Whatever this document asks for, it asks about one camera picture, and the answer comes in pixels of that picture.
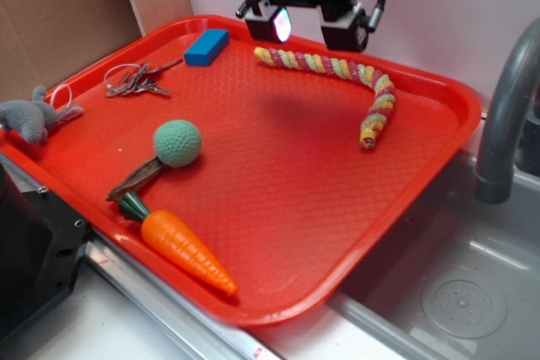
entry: cardboard box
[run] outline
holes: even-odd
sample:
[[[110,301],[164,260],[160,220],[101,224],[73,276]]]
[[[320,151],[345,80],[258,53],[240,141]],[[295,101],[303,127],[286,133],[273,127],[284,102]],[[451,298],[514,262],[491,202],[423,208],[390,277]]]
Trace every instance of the cardboard box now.
[[[140,36],[129,0],[0,0],[0,102],[29,99]]]

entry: red tray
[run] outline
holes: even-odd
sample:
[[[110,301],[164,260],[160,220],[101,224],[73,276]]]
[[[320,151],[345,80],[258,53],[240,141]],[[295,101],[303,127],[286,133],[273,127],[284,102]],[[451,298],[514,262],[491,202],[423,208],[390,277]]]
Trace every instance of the red tray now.
[[[176,65],[158,85],[170,98],[106,98],[105,73],[182,56],[205,29],[231,41],[210,67]],[[0,150],[78,209],[95,230],[215,317],[236,325],[287,320],[323,302],[476,128],[468,87],[366,55],[291,39],[285,50],[336,56],[387,73],[397,102],[371,150],[359,124],[373,102],[362,85],[268,67],[242,22],[201,16],[168,24],[70,78],[85,112],[44,146],[10,132]],[[234,297],[189,277],[150,250],[107,193],[154,155],[161,124],[183,119],[202,134],[195,163],[169,169],[140,195],[182,218],[214,252]]]

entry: stuffed mouse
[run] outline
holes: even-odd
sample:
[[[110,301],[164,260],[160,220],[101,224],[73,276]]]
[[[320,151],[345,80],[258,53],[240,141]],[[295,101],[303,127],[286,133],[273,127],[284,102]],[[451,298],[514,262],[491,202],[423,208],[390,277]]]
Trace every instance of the stuffed mouse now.
[[[28,143],[44,144],[48,134],[59,122],[70,121],[84,110],[80,105],[72,105],[56,111],[45,102],[45,86],[38,86],[32,93],[32,100],[12,100],[0,104],[0,125],[5,132],[15,130]]]

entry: sink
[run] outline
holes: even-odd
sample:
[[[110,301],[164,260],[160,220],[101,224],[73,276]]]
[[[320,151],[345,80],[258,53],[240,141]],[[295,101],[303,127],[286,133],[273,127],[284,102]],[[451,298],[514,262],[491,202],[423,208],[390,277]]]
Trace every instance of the sink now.
[[[489,205],[474,164],[461,151],[339,290],[427,358],[537,359],[540,179],[516,171],[510,200]]]

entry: gray faucet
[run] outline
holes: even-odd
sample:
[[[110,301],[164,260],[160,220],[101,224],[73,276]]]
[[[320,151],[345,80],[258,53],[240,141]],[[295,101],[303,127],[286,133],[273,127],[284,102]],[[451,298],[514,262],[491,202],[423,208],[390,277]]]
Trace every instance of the gray faucet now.
[[[536,19],[514,46],[489,107],[474,176],[478,200],[499,204],[510,197],[514,163],[540,175],[539,84],[540,19]]]

